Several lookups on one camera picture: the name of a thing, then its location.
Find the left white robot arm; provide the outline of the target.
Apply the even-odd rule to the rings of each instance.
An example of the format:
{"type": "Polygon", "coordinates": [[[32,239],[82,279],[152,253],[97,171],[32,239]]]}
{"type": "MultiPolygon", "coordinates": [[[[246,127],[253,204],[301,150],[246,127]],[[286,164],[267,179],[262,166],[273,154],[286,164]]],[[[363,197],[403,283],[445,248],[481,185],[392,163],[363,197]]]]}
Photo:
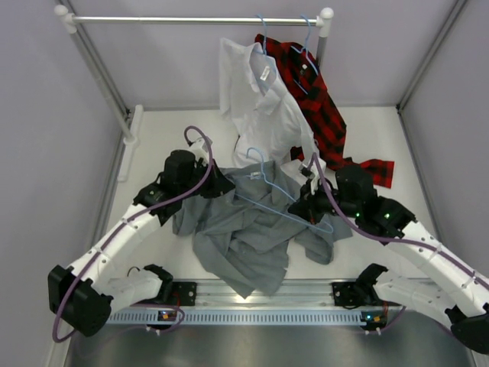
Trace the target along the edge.
{"type": "Polygon", "coordinates": [[[163,305],[173,295],[173,277],[149,264],[134,274],[115,275],[147,237],[159,230],[193,196],[218,198],[234,189],[217,167],[211,151],[172,151],[156,180],[141,188],[119,221],[84,255],[67,267],[55,266],[47,277],[52,337],[63,342],[61,322],[93,336],[111,315],[141,301],[163,305]]]}

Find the grey shirt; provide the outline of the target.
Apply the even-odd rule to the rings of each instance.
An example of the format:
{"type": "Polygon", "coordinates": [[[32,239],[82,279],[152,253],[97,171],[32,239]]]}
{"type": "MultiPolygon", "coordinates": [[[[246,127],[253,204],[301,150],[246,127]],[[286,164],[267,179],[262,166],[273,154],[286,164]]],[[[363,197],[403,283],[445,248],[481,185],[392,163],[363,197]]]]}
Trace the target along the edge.
{"type": "MultiPolygon", "coordinates": [[[[321,226],[333,225],[334,233],[328,235],[237,197],[236,193],[278,210],[287,203],[281,193],[270,195],[271,188],[263,181],[246,178],[259,170],[259,164],[224,169],[235,189],[215,199],[186,199],[173,217],[173,234],[192,235],[193,252],[201,266],[242,297],[255,290],[271,296],[278,290],[289,267],[291,240],[304,247],[309,260],[327,265],[334,258],[334,244],[352,236],[338,217],[325,215],[319,221],[321,226]]],[[[299,196],[300,185],[275,162],[266,162],[265,171],[270,181],[294,199],[299,196]]]]}

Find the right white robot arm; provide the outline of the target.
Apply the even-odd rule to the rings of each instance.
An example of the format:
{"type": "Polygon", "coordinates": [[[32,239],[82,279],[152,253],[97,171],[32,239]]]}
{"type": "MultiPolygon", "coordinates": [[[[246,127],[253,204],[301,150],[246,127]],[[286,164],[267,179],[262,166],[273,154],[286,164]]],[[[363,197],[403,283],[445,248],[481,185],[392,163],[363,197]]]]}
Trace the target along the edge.
{"type": "Polygon", "coordinates": [[[313,165],[289,211],[316,224],[325,215],[343,219],[359,235],[386,246],[431,280],[421,284],[383,265],[369,265],[355,281],[366,304],[401,304],[448,328],[470,350],[488,353],[488,279],[449,251],[405,206],[377,193],[372,176],[356,166],[337,171],[337,186],[313,165]]]}

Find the light blue hanger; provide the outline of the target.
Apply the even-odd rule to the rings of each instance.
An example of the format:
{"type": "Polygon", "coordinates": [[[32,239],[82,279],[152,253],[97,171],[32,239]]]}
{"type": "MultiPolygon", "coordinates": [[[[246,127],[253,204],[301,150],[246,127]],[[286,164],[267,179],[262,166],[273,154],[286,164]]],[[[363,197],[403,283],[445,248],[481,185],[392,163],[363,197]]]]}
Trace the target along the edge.
{"type": "Polygon", "coordinates": [[[256,206],[259,206],[260,208],[269,210],[272,213],[280,215],[280,216],[282,216],[286,219],[289,219],[293,222],[297,222],[301,225],[309,227],[310,229],[314,229],[318,232],[325,233],[328,235],[332,235],[334,233],[335,229],[334,229],[333,225],[329,222],[326,222],[325,226],[321,226],[320,224],[315,224],[315,223],[311,224],[304,219],[300,219],[298,216],[294,216],[293,214],[287,213],[287,209],[290,207],[290,204],[294,203],[294,198],[290,194],[288,194],[288,192],[286,192],[285,189],[276,185],[275,183],[273,183],[272,181],[270,181],[267,178],[267,174],[265,171],[264,153],[258,148],[249,147],[246,151],[246,158],[250,157],[251,152],[258,154],[260,170],[258,172],[252,172],[252,173],[246,175],[246,178],[249,178],[250,180],[263,181],[266,185],[268,185],[271,188],[270,195],[272,195],[273,193],[281,193],[283,195],[283,198],[285,200],[287,200],[287,203],[281,203],[280,205],[282,206],[282,209],[278,210],[278,209],[272,208],[271,206],[265,205],[263,203],[259,203],[258,201],[250,199],[250,198],[243,196],[241,194],[236,193],[235,195],[237,197],[239,197],[240,199],[246,200],[249,203],[252,203],[256,206]]]}

